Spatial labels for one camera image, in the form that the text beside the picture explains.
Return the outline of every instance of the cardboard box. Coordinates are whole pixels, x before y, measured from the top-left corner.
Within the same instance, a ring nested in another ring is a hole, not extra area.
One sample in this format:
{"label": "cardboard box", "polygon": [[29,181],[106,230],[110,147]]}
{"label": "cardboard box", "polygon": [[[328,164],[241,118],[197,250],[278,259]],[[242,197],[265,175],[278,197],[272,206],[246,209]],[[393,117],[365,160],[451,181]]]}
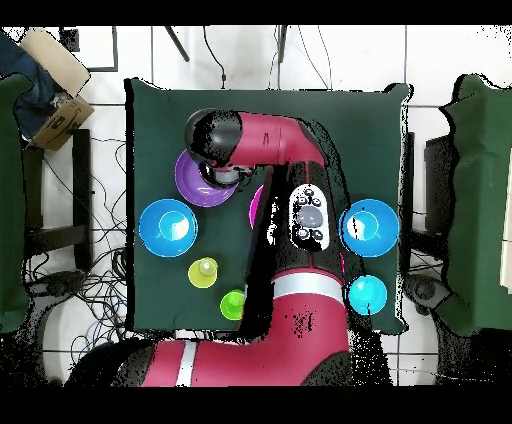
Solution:
{"label": "cardboard box", "polygon": [[32,144],[49,150],[59,150],[91,116],[94,109],[78,93],[91,74],[53,36],[41,29],[27,31],[20,47],[46,69],[57,84],[71,96],[46,121],[32,138]]}

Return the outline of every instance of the green tablecloth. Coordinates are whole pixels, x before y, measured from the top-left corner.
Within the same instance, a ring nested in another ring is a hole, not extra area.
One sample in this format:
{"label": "green tablecloth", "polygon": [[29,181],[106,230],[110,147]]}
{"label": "green tablecloth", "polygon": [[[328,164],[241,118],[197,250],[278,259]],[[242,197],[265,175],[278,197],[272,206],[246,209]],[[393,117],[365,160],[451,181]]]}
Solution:
{"label": "green tablecloth", "polygon": [[[194,246],[178,258],[152,255],[138,236],[139,218],[150,203],[162,198],[185,201],[174,183],[174,166],[185,149],[184,126],[192,113],[213,107],[318,121],[340,153],[351,201],[375,198],[396,209],[401,106],[408,94],[406,85],[395,85],[387,93],[159,90],[133,79],[131,87],[127,86],[127,99],[133,95],[133,105],[128,100],[127,118],[134,120],[135,287],[134,298],[129,299],[135,302],[134,328],[227,331],[238,325],[223,318],[219,304],[229,290],[244,288],[251,240],[248,209],[262,182],[261,171],[218,207],[188,204],[197,217],[199,232]],[[338,219],[346,199],[334,169],[329,169],[329,176]],[[219,275],[211,288],[201,290],[188,282],[187,270],[205,256],[216,259]],[[374,329],[400,333],[404,325],[395,318],[397,247],[380,258],[366,260],[365,267],[388,289],[388,304],[372,317]]]}
{"label": "green tablecloth", "polygon": [[0,333],[18,329],[28,296],[22,284],[25,193],[21,139],[14,117],[16,99],[32,87],[22,75],[0,80]]}
{"label": "green tablecloth", "polygon": [[482,328],[512,330],[512,295],[500,285],[512,91],[492,88],[478,75],[467,75],[457,97],[446,107],[459,153],[446,275],[454,295],[437,312],[461,336]]}

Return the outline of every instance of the blue cup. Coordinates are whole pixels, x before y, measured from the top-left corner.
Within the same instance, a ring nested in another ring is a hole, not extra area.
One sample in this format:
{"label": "blue cup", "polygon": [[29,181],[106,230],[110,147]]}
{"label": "blue cup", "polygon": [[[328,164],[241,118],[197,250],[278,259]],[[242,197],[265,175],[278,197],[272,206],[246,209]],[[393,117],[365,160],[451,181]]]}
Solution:
{"label": "blue cup", "polygon": [[359,315],[375,315],[384,308],[387,299],[386,286],[372,275],[356,278],[348,289],[350,306]]}
{"label": "blue cup", "polygon": [[365,199],[341,215],[338,232],[348,250],[363,258],[376,258],[396,244],[400,224],[395,211],[384,202]]}
{"label": "blue cup", "polygon": [[151,203],[139,220],[139,235],[151,253],[175,258],[189,250],[197,237],[197,220],[183,202],[162,199]]}

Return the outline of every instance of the yellow cup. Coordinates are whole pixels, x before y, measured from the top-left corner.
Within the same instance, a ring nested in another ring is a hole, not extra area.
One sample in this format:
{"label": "yellow cup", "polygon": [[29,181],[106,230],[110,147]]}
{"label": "yellow cup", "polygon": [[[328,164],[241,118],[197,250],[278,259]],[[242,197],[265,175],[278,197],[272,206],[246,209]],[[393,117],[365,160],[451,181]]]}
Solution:
{"label": "yellow cup", "polygon": [[217,280],[217,262],[212,258],[195,261],[188,269],[190,283],[199,289],[211,287]]}

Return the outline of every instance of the magenta object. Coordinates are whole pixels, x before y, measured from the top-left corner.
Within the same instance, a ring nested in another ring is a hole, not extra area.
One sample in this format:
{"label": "magenta object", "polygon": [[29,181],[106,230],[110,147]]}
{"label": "magenta object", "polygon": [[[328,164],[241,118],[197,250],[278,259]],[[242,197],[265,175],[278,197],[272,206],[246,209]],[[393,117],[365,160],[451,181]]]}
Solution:
{"label": "magenta object", "polygon": [[251,204],[249,206],[249,223],[251,224],[251,228],[254,228],[254,219],[256,218],[256,211],[258,210],[258,203],[260,201],[261,192],[263,191],[263,186],[261,186],[254,197],[251,200]]}
{"label": "magenta object", "polygon": [[176,161],[174,181],[185,200],[203,208],[218,206],[225,202],[237,187],[218,189],[210,186],[201,177],[199,165],[192,159],[187,150],[184,150]]}

